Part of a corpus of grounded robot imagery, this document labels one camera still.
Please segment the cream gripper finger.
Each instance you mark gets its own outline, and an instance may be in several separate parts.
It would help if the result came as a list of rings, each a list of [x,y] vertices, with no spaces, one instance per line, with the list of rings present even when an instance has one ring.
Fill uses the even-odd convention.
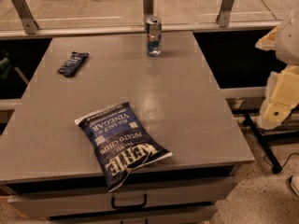
[[[273,28],[269,33],[260,38],[255,44],[256,49],[275,50],[277,43],[278,26]]]

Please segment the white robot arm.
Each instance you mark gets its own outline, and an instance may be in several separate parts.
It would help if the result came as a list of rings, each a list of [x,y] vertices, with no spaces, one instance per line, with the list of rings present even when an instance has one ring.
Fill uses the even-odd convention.
[[[255,47],[273,50],[276,58],[287,66],[271,72],[265,88],[265,99],[257,124],[265,130],[279,126],[299,105],[299,10],[258,40]]]

